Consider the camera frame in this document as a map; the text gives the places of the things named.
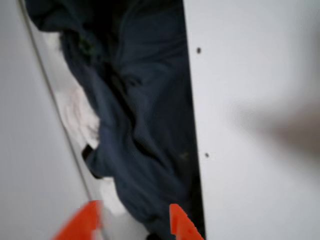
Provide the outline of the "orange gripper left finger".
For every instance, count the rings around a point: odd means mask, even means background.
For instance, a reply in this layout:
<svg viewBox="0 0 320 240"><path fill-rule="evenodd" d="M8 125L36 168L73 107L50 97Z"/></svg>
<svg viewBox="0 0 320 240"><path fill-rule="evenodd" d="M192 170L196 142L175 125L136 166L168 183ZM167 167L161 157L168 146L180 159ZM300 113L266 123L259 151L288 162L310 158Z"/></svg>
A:
<svg viewBox="0 0 320 240"><path fill-rule="evenodd" d="M52 238L53 240L98 240L103 226L102 202L92 200L81 207Z"/></svg>

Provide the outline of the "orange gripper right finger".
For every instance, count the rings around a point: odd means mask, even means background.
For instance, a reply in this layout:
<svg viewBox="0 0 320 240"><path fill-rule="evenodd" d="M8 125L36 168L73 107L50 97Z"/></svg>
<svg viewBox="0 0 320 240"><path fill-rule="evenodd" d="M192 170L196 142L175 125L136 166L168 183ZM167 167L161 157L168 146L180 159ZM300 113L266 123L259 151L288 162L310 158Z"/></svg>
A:
<svg viewBox="0 0 320 240"><path fill-rule="evenodd" d="M185 211L176 203L169 206L170 231L176 240L204 240Z"/></svg>

